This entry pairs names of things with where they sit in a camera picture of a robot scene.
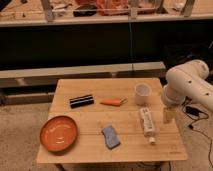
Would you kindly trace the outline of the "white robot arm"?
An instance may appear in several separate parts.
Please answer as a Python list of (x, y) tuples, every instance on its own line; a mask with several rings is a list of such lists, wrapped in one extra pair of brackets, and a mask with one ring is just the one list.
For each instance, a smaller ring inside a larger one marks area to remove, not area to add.
[(208, 75), (209, 67), (202, 60), (191, 60), (166, 72), (167, 84), (161, 92), (164, 123), (172, 121), (186, 97), (213, 113), (213, 85), (206, 81)]

